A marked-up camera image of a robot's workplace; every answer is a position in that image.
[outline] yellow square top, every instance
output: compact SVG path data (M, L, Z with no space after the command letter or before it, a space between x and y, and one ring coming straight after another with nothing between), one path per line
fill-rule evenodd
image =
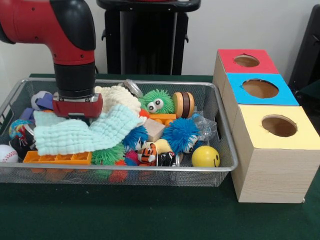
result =
M254 148L320 150L320 137L301 106L239 107Z

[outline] wire mesh bin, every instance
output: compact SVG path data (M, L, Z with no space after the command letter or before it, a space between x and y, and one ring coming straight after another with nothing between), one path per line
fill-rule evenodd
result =
M96 85L110 87L122 80L97 80ZM175 92L190 92L197 112L215 120L218 134L207 142L217 149L220 167L192 167L191 154L185 154L180 166L106 166L106 165L58 165L0 163L0 183L33 184L117 184L153 186L218 187L228 172L238 165L225 110L218 89L205 82L135 81L143 93L154 89ZM31 97L39 91L57 91L53 78L29 78L16 84L0 108L0 144L8 144L10 124L17 120L25 108L30 107Z

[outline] red square top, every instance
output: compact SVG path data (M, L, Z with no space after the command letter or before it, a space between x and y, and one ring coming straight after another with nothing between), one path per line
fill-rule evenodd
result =
M265 50L218 49L226 73L278 74L278 70Z

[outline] baseball stitching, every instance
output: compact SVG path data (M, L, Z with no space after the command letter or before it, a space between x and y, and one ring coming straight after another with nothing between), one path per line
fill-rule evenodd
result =
M3 162L6 163L8 161L9 158L18 155L18 153L16 151L12 151L9 152L7 155L5 155L5 157L3 158Z

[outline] blue square top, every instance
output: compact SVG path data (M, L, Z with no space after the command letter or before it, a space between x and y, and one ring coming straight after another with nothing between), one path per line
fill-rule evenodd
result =
M280 74L227 73L227 77L238 104L299 106L299 103ZM249 94L243 86L243 83L249 80L269 82L278 88L278 93L276 96L270 98L253 96Z

